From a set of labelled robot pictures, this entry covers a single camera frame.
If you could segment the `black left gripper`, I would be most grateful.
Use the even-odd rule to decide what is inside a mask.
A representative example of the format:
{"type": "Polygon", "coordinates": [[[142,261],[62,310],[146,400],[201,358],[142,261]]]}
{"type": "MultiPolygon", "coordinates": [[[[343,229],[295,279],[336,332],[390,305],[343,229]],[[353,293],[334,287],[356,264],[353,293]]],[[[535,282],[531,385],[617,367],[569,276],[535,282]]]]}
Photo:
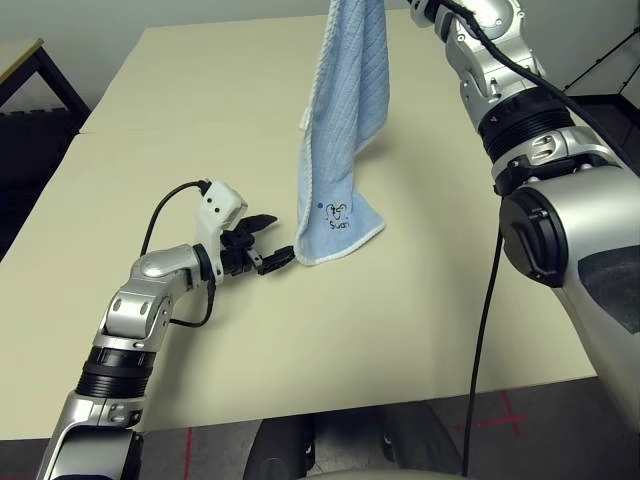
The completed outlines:
{"type": "Polygon", "coordinates": [[[285,246],[271,255],[261,257],[254,249],[256,232],[262,231],[278,220],[276,216],[260,214],[240,220],[234,230],[226,230],[220,236],[223,249],[220,252],[225,275],[240,275],[255,270],[259,275],[272,273],[295,259],[294,247],[285,246]]]}

